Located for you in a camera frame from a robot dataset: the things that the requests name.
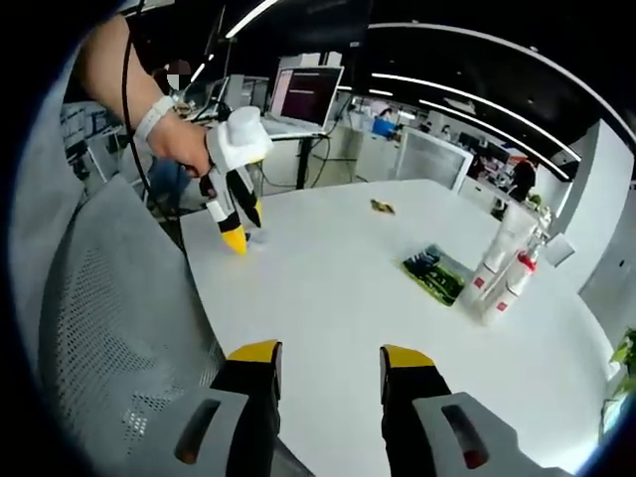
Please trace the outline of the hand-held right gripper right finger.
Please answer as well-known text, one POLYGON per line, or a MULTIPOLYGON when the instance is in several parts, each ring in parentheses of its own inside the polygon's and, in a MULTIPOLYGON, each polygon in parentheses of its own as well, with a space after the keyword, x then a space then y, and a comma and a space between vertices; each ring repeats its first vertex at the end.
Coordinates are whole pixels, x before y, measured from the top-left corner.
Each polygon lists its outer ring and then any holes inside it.
POLYGON ((542 476, 517 432, 468 393, 454 393, 423 353, 380 348, 382 436, 393 476, 542 476))

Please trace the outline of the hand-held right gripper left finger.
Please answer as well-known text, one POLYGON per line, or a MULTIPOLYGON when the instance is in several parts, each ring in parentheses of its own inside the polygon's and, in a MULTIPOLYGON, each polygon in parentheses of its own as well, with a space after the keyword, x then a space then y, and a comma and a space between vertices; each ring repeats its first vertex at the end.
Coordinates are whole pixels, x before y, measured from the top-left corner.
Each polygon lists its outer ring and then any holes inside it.
POLYGON ((208 388, 172 403, 158 424, 160 476, 268 476, 280 428, 282 343, 231 352, 208 388))

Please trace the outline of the person's left hand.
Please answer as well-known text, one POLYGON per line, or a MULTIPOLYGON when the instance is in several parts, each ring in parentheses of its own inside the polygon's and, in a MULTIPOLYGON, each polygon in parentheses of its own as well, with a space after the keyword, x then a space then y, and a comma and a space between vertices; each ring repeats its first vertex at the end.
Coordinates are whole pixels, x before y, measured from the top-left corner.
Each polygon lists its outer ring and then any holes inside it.
POLYGON ((170 111, 152 128, 147 142, 157 157, 174 160, 183 165, 191 177, 201 178, 212 167, 206 136, 206 128, 184 121, 170 111))

